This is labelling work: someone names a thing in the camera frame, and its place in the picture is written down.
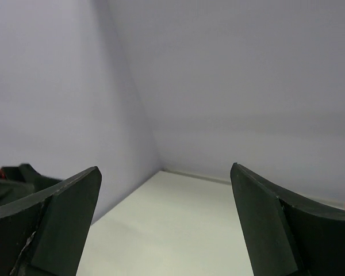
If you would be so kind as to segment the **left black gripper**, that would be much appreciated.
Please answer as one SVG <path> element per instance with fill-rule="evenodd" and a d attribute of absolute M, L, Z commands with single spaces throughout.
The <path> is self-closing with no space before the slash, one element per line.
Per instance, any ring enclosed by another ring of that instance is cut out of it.
<path fill-rule="evenodd" d="M 49 188 L 61 179 L 37 172 L 30 164 L 0 168 L 0 206 Z"/>

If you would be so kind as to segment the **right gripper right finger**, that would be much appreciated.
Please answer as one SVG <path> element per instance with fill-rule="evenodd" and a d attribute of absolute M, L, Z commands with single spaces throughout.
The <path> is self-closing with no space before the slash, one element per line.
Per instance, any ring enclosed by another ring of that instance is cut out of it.
<path fill-rule="evenodd" d="M 345 210 L 234 163 L 233 196 L 254 275 L 345 275 Z"/>

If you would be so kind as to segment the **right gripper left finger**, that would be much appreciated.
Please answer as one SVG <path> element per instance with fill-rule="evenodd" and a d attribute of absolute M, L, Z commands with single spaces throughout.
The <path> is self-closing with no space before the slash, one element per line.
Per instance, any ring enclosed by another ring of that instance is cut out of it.
<path fill-rule="evenodd" d="M 0 275 L 75 275 L 100 187 L 90 167 L 0 206 Z"/>

